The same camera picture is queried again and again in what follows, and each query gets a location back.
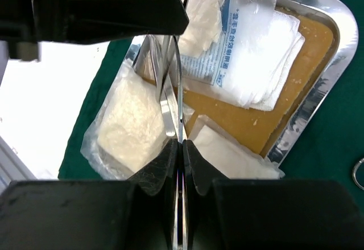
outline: metal tray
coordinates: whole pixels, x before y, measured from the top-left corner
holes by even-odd
[[[324,61],[326,65],[289,118],[267,157],[281,164],[316,110],[351,62],[358,46],[358,26],[351,11],[339,0],[278,0],[278,7],[285,7],[311,20],[328,26],[334,36],[333,44]],[[133,39],[122,63],[135,69],[144,63],[150,45],[146,36]]]

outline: plastic wrap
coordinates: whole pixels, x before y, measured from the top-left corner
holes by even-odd
[[[189,24],[180,36],[178,45],[182,55],[198,58],[217,42],[221,31],[221,6],[225,0],[189,0]]]
[[[201,155],[230,179],[279,179],[278,164],[253,153],[205,115],[198,116],[189,135]]]
[[[129,178],[167,142],[155,91],[154,85],[123,63],[81,147],[81,154],[104,179]],[[184,121],[194,112],[184,104]]]
[[[204,5],[202,1],[197,1],[196,4]],[[245,100],[252,101],[254,97],[252,98],[249,95],[245,97],[246,94],[237,89],[236,85],[244,85],[242,80],[246,79],[245,89],[251,88],[253,91],[256,91],[255,88],[259,88],[262,85],[258,84],[256,86],[254,84],[250,86],[249,77],[256,78],[262,70],[256,69],[251,71],[251,74],[243,79],[238,76],[234,77],[234,75],[239,74],[241,69],[241,65],[239,65],[242,57],[241,50],[249,48],[248,54],[254,56],[261,52],[264,39],[270,29],[276,0],[215,0],[214,4],[221,6],[222,31],[219,38],[213,39],[208,50],[204,51],[200,57],[191,57],[188,53],[184,54],[181,51],[184,89],[219,99],[229,104],[246,106]],[[192,8],[193,1],[190,1],[187,13]],[[214,24],[217,20],[210,19],[210,21]],[[204,38],[199,37],[197,34],[195,36],[198,37],[195,39],[195,43],[193,45],[191,42],[189,43],[193,51],[196,50],[196,46],[204,46]],[[170,65],[171,80],[174,85],[177,85],[175,59]],[[151,75],[151,67],[147,67],[145,76],[151,78]]]

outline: white cotton pad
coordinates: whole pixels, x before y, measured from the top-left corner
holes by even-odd
[[[269,160],[230,142],[207,125],[192,141],[201,155],[230,179],[279,179],[284,175]]]
[[[155,88],[130,71],[116,88],[98,131],[99,147],[133,173],[153,160],[167,139]]]

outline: white background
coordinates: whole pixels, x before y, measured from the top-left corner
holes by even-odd
[[[0,86],[0,135],[37,178],[57,178],[107,45],[43,42],[41,62],[9,60]]]

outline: green cloth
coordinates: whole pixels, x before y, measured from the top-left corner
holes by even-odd
[[[362,0],[341,0],[364,25]],[[60,168],[59,178],[100,178],[80,154],[83,135],[95,118],[130,41],[111,42],[82,105]],[[340,78],[282,164],[287,178],[334,179],[343,184],[364,211],[364,191],[351,171],[364,157],[364,48],[360,42],[351,65]]]

